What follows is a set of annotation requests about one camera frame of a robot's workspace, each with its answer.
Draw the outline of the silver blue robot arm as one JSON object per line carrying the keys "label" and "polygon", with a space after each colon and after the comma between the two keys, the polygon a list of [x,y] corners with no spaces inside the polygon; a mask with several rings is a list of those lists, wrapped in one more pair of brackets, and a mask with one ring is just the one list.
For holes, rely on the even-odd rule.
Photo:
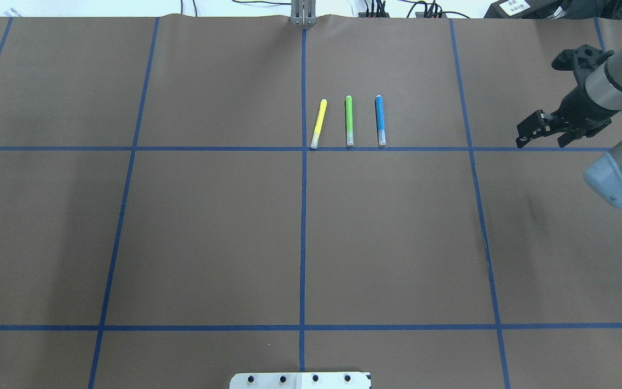
{"label": "silver blue robot arm", "polygon": [[[518,148],[551,135],[558,135],[558,146],[566,147],[575,140],[597,135],[622,112],[622,48],[601,51],[583,45],[566,49],[551,66],[572,72],[577,84],[556,111],[538,109],[517,125]],[[622,209],[622,141],[592,163],[583,177],[605,202]]]}

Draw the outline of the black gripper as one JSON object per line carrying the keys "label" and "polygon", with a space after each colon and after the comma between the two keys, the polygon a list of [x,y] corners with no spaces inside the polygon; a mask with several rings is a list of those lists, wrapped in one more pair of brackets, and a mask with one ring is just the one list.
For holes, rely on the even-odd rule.
{"label": "black gripper", "polygon": [[575,140],[597,135],[611,123],[612,116],[612,109],[595,103],[584,86],[577,86],[550,115],[538,109],[522,120],[517,125],[516,146],[521,149],[533,140],[560,133],[558,146],[566,147]]}

